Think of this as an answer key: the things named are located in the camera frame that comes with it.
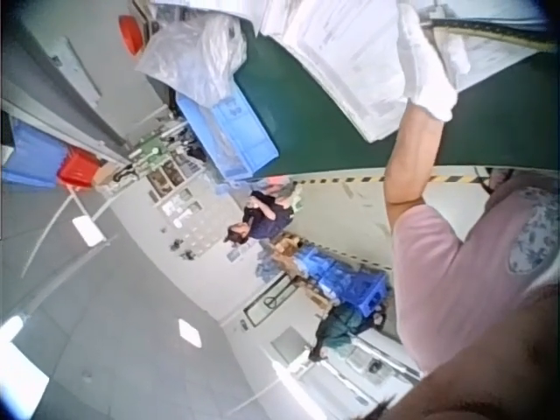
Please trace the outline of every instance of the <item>orange lid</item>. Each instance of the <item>orange lid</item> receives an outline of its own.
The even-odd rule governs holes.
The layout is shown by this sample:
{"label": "orange lid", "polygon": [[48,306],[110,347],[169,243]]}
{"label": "orange lid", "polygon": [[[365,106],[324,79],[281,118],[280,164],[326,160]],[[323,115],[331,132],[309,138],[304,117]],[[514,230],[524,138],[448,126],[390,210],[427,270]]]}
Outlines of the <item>orange lid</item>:
{"label": "orange lid", "polygon": [[138,22],[131,15],[119,16],[119,27],[121,28],[122,39],[132,55],[137,55],[144,46],[142,31]]}

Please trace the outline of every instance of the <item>worker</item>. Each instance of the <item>worker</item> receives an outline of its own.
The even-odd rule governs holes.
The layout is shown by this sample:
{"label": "worker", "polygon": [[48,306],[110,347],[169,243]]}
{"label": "worker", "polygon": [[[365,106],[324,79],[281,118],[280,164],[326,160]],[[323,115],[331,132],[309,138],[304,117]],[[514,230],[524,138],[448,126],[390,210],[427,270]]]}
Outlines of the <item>worker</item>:
{"label": "worker", "polygon": [[387,319],[387,308],[379,304],[374,313],[364,317],[359,308],[342,303],[334,306],[321,320],[315,332],[315,346],[309,352],[309,360],[320,362],[327,359],[327,349],[343,354],[344,348],[355,344],[358,335],[370,328],[381,331]]}
{"label": "worker", "polygon": [[301,185],[295,185],[291,194],[274,197],[259,191],[253,191],[248,204],[243,209],[240,223],[227,228],[224,242],[242,245],[249,238],[272,239],[280,235],[291,223],[294,206],[299,202]]}
{"label": "worker", "polygon": [[458,94],[414,8],[398,7],[409,104],[384,193],[398,332],[428,376],[364,418],[558,418],[557,183],[523,173],[497,185],[464,241],[424,202]]}

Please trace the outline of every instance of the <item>workbench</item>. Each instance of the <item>workbench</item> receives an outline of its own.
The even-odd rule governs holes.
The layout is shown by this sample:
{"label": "workbench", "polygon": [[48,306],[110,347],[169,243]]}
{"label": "workbench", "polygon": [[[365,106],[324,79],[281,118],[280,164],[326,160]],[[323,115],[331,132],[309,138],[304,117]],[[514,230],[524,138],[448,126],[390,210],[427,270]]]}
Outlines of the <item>workbench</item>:
{"label": "workbench", "polygon": [[[367,143],[299,62],[244,27],[235,79],[280,157],[257,177],[384,167],[396,135]],[[558,57],[537,54],[459,95],[437,165],[558,169]]]}

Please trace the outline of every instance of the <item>red bin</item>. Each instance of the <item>red bin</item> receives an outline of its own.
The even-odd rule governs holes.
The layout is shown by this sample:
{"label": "red bin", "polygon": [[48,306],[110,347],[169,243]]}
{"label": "red bin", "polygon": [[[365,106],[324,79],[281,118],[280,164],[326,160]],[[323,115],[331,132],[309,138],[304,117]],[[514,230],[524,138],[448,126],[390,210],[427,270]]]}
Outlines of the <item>red bin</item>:
{"label": "red bin", "polygon": [[71,146],[58,177],[66,185],[88,188],[92,185],[99,166],[100,162],[95,155]]}

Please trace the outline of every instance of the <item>blue bin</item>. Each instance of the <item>blue bin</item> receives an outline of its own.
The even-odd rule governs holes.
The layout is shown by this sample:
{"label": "blue bin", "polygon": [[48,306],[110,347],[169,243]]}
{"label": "blue bin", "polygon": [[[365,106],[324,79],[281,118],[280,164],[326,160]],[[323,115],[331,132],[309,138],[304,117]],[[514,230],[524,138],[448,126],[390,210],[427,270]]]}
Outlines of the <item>blue bin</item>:
{"label": "blue bin", "polygon": [[335,262],[318,280],[318,287],[329,297],[344,300],[346,290],[354,281],[355,271],[343,262]]}
{"label": "blue bin", "polygon": [[339,296],[343,302],[359,308],[364,317],[369,317],[375,307],[387,297],[386,273],[354,273],[352,282]]}
{"label": "blue bin", "polygon": [[231,97],[212,109],[182,94],[177,105],[225,179],[251,178],[278,157],[278,149],[237,85]]}
{"label": "blue bin", "polygon": [[16,119],[13,119],[12,132],[15,150],[2,168],[3,180],[54,188],[67,147],[53,136]]}
{"label": "blue bin", "polygon": [[313,246],[302,247],[294,256],[298,268],[308,277],[319,280],[336,263],[329,255],[323,254]]}

